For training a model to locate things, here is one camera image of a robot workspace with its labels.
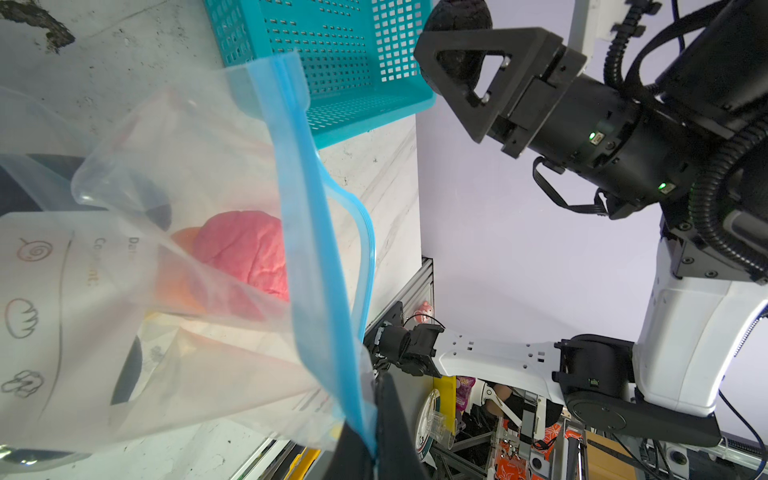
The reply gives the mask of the clear zip top bag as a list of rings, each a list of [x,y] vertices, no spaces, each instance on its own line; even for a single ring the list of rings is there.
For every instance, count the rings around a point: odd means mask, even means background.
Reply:
[[[167,86],[98,143],[1,93],[1,441],[91,453],[219,418],[374,450],[375,242],[280,54]]]

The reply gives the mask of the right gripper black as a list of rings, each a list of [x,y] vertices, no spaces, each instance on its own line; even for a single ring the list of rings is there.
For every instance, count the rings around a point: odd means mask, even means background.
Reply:
[[[685,126],[580,73],[582,56],[541,27],[423,32],[415,58],[422,76],[470,138],[504,153],[536,153],[536,166],[570,171],[597,189],[590,210],[642,210],[688,195],[708,143]],[[485,53],[474,89],[460,87],[436,59],[438,45]]]

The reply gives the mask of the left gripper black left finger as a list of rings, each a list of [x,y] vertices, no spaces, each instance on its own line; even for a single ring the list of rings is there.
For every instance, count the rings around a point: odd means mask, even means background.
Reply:
[[[323,480],[372,480],[374,461],[361,437],[344,424]]]

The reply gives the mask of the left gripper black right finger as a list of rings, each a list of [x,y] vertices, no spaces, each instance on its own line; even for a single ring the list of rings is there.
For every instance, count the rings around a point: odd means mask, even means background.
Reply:
[[[377,377],[375,400],[377,471],[382,480],[424,480],[426,471],[418,459],[399,400],[389,373]]]

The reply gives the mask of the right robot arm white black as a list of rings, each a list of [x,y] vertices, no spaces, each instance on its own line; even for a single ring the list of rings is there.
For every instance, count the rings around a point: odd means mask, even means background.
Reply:
[[[767,5],[716,1],[645,47],[694,33],[654,85],[622,60],[655,1],[633,1],[604,64],[543,28],[496,29],[442,1],[418,69],[474,141],[449,132],[423,169],[435,320],[367,347],[414,376],[519,387],[614,434],[721,438],[716,396],[767,311]]]

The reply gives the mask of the smooth orange toy fruit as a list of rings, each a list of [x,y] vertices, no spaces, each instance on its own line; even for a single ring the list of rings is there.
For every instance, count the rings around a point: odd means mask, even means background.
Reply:
[[[206,312],[193,292],[192,271],[179,255],[163,248],[155,294],[171,311],[199,315]]]

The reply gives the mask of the pink apple toy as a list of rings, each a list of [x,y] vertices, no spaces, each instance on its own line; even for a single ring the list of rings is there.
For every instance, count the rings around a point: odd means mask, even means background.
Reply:
[[[192,256],[266,294],[289,299],[282,222],[264,211],[229,211],[210,218],[193,240]]]

